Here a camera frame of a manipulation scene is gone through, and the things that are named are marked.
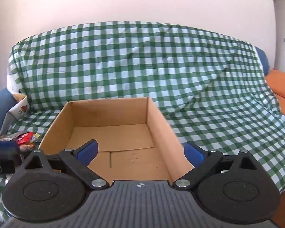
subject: cardboard flap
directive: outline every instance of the cardboard flap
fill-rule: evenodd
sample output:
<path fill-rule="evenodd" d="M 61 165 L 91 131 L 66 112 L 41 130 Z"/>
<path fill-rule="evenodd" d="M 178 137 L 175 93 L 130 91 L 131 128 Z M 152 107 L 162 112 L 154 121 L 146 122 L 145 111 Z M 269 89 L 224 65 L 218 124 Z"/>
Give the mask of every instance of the cardboard flap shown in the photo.
<path fill-rule="evenodd" d="M 157 148 L 98 153 L 88 167 L 110 184 L 113 180 L 172 182 Z"/>
<path fill-rule="evenodd" d="M 152 99 L 148 103 L 147 123 L 152 132 L 154 145 L 159 149 L 168 171 L 175 181 L 193 169 L 184 155 L 184 148 L 172 128 Z"/>
<path fill-rule="evenodd" d="M 99 152 L 114 152 L 153 147 L 152 138 L 146 124 L 75 127 L 68 148 L 76 149 L 94 139 Z"/>
<path fill-rule="evenodd" d="M 16 93 L 13 97 L 18 102 L 15 104 L 5 115 L 4 121 L 1 126 L 0 136 L 6 134 L 9 128 L 19 119 L 22 119 L 27 114 L 29 108 L 28 98 L 26 95 Z"/>
<path fill-rule="evenodd" d="M 70 103 L 67 103 L 46 132 L 39 148 L 41 147 L 45 154 L 59 153 L 67 148 L 73 127 L 72 108 Z"/>
<path fill-rule="evenodd" d="M 75 127 L 101 127 L 146 123 L 148 98 L 73 101 Z"/>

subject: open cardboard box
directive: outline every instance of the open cardboard box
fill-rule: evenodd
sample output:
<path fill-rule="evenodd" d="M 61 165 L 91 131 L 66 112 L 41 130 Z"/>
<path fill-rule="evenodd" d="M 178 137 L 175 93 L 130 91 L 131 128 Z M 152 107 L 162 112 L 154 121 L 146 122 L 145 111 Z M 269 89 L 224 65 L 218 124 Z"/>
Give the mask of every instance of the open cardboard box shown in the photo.
<path fill-rule="evenodd" d="M 3 120 L 1 129 L 0 129 L 0 137 L 5 135 L 9 128 L 15 124 L 19 119 L 22 119 L 25 114 L 27 114 L 29 108 L 28 98 L 26 95 L 21 93 L 12 93 L 14 99 L 17 101 L 15 104 L 5 115 Z"/>
<path fill-rule="evenodd" d="M 193 167 L 170 125 L 150 98 L 68 102 L 40 149 L 57 154 L 95 139 L 99 150 L 89 168 L 113 180 L 169 180 Z"/>

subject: small cardboard box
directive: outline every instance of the small cardboard box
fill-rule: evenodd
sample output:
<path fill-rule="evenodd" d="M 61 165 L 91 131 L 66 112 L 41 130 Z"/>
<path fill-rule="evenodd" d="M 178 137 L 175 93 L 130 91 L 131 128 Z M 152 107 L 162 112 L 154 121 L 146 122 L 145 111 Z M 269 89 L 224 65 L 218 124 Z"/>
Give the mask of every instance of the small cardboard box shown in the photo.
<path fill-rule="evenodd" d="M 21 93 L 13 93 L 12 95 L 18 103 L 6 113 L 1 126 L 0 136 L 5 135 L 9 128 L 19 119 L 23 118 L 29 110 L 28 98 L 26 95 Z"/>
<path fill-rule="evenodd" d="M 89 168 L 113 180 L 175 181 L 193 167 L 170 125 L 150 98 L 68 102 L 40 149 L 57 154 L 95 139 L 98 155 Z"/>

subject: blue gripper pad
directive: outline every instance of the blue gripper pad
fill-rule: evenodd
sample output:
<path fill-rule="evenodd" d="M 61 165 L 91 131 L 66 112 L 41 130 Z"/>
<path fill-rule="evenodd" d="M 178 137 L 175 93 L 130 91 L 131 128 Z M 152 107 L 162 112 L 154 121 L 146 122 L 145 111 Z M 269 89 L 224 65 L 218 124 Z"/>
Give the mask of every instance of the blue gripper pad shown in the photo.
<path fill-rule="evenodd" d="M 74 157 L 83 165 L 88 166 L 98 154 L 98 144 L 95 140 L 90 140 L 73 153 Z"/>
<path fill-rule="evenodd" d="M 207 157 L 207 152 L 196 146 L 193 142 L 186 142 L 184 146 L 186 159 L 194 166 L 198 167 Z"/>
<path fill-rule="evenodd" d="M 0 160 L 15 160 L 20 156 L 20 148 L 15 141 L 0 141 Z"/>

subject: green checkered tablecloth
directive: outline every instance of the green checkered tablecloth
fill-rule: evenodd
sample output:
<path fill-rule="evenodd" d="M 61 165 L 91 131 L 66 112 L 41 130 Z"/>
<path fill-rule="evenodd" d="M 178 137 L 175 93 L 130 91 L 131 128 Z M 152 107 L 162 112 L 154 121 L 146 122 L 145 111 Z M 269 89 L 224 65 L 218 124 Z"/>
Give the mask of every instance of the green checkered tablecloth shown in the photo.
<path fill-rule="evenodd" d="M 285 190 L 285 116 L 247 42 L 171 24 L 93 23 L 22 40 L 10 68 L 30 104 L 10 132 L 44 135 L 67 101 L 149 96 L 181 142 L 247 149 Z"/>

